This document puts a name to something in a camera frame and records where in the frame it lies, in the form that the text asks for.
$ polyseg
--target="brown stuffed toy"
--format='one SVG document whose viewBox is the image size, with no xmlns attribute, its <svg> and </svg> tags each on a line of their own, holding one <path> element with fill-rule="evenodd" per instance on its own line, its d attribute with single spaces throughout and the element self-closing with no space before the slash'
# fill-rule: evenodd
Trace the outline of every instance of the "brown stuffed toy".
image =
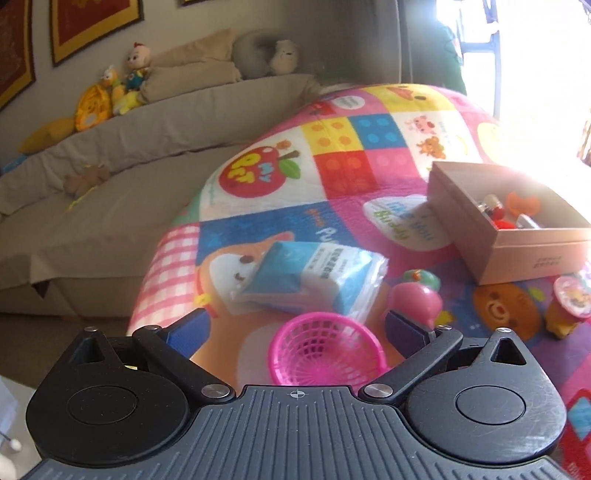
<svg viewBox="0 0 591 480">
<path fill-rule="evenodd" d="M 64 192 L 74 197 L 74 200 L 86 195 L 94 187 L 109 180 L 111 174 L 107 167 L 100 165 L 85 165 L 82 174 L 66 175 L 64 178 Z"/>
</svg>

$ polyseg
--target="orange toy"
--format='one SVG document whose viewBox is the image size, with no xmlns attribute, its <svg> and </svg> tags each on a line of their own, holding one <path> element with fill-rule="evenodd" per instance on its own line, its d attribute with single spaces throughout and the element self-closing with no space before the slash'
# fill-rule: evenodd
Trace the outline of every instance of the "orange toy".
<svg viewBox="0 0 591 480">
<path fill-rule="evenodd" d="M 109 93 L 101 85 L 93 85 L 78 102 L 74 123 L 82 132 L 111 118 L 113 107 Z"/>
<path fill-rule="evenodd" d="M 538 197 L 532 196 L 521 198 L 515 192 L 511 192 L 509 195 L 507 195 L 505 205 L 516 217 L 522 213 L 528 217 L 533 217 L 540 212 L 541 208 L 540 199 Z"/>
</svg>

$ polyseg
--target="pink toy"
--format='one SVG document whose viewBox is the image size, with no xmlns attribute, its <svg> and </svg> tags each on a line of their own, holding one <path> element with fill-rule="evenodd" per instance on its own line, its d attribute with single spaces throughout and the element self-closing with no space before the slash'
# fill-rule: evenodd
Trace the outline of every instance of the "pink toy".
<svg viewBox="0 0 591 480">
<path fill-rule="evenodd" d="M 287 322 L 269 347 L 277 385 L 351 385 L 354 392 L 387 370 L 378 339 L 336 313 L 314 312 Z"/>
<path fill-rule="evenodd" d="M 396 310 L 431 330 L 442 309 L 439 293 L 420 283 L 399 283 L 388 294 L 388 310 Z"/>
</svg>

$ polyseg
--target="metal screw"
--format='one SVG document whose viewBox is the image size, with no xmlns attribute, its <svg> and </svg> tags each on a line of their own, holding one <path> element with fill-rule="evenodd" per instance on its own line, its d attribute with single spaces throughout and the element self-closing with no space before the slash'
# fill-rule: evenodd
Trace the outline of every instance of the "metal screw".
<svg viewBox="0 0 591 480">
<path fill-rule="evenodd" d="M 363 389 L 366 395 L 373 398 L 387 398 L 394 393 L 392 387 L 383 383 L 372 383 Z"/>
<path fill-rule="evenodd" d="M 205 387 L 201 389 L 201 393 L 207 398 L 224 398 L 230 394 L 230 389 L 226 385 L 212 383 L 205 385 Z"/>
</svg>

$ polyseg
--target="beige sofa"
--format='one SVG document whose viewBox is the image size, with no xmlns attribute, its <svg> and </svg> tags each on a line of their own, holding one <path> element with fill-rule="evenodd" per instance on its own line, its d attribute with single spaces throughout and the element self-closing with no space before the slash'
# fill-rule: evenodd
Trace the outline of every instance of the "beige sofa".
<svg viewBox="0 0 591 480">
<path fill-rule="evenodd" d="M 129 316 L 158 241 L 207 178 L 318 91 L 294 74 L 188 93 L 78 133 L 0 177 L 0 312 Z M 69 208 L 63 177 L 96 163 L 113 177 Z"/>
</svg>

